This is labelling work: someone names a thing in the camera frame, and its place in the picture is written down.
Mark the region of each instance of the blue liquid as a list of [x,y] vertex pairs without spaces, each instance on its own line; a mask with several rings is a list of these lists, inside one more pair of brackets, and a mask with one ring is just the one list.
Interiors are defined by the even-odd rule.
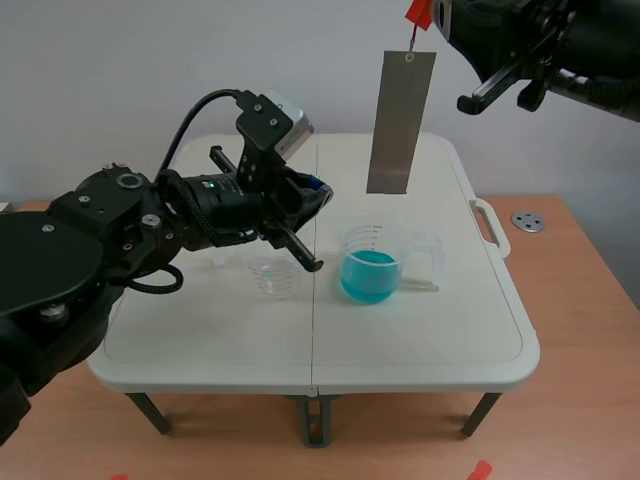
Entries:
[[[385,265],[395,262],[392,256],[375,250],[360,250],[352,254],[365,262]],[[364,303],[378,303],[398,288],[398,265],[367,265],[345,257],[340,270],[340,283],[351,297]]]

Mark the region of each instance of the clear plastic cup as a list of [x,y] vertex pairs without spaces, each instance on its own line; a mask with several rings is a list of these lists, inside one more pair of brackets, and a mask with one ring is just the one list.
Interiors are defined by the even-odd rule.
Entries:
[[287,298],[302,286],[302,267],[287,255],[264,255],[246,258],[247,267],[260,292],[270,298]]
[[431,257],[424,286],[438,291],[444,281],[445,254],[440,237],[408,231],[389,215],[353,217],[341,231],[340,246],[340,283],[358,301],[378,303],[389,297],[400,285],[407,259],[417,253]]

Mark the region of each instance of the metal plate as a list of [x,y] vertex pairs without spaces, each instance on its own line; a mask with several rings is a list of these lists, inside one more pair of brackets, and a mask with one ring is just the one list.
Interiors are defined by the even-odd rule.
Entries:
[[367,193],[407,193],[436,54],[384,52]]
[[521,210],[511,215],[511,223],[529,233],[536,233],[544,228],[544,219],[528,210]]

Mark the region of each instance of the cup handle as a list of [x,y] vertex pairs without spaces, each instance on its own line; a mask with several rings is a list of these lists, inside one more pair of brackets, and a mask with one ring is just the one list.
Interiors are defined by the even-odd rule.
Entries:
[[433,275],[429,281],[434,291],[440,291],[446,276],[446,255],[442,238],[435,233],[412,232],[409,255],[424,253],[431,257]]

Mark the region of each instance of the black cable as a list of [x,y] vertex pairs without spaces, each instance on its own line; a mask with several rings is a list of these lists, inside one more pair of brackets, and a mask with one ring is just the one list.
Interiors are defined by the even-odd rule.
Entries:
[[137,290],[142,293],[150,293],[153,295],[165,295],[167,293],[177,292],[182,288],[182,285],[184,284],[184,276],[177,267],[174,267],[173,265],[165,265],[164,267],[159,268],[159,270],[172,275],[176,281],[171,285],[145,285],[144,283],[138,283],[135,280],[129,280],[125,285],[132,290]]
[[182,123],[180,124],[180,128],[178,128],[178,131],[173,137],[173,140],[171,141],[171,145],[169,145],[169,150],[167,150],[167,154],[164,156],[164,160],[162,161],[162,164],[160,165],[160,169],[156,174],[156,182],[158,181],[160,172],[162,170],[169,168],[169,165],[171,164],[171,160],[173,159],[173,156],[176,154],[176,150],[178,149],[178,145],[180,145],[180,142],[182,141],[182,137],[184,136],[185,132],[189,128],[189,125],[191,124],[193,119],[196,118],[196,115],[198,115],[198,113],[200,113],[200,110],[202,110],[208,103],[218,98],[233,97],[237,100],[240,97],[241,93],[242,92],[240,92],[240,90],[231,90],[231,89],[216,90],[215,92],[211,92],[210,94],[205,95],[200,100],[198,100],[198,102],[191,108],[191,110],[189,110],[189,113],[187,113],[187,116],[184,117],[184,120],[182,120]]

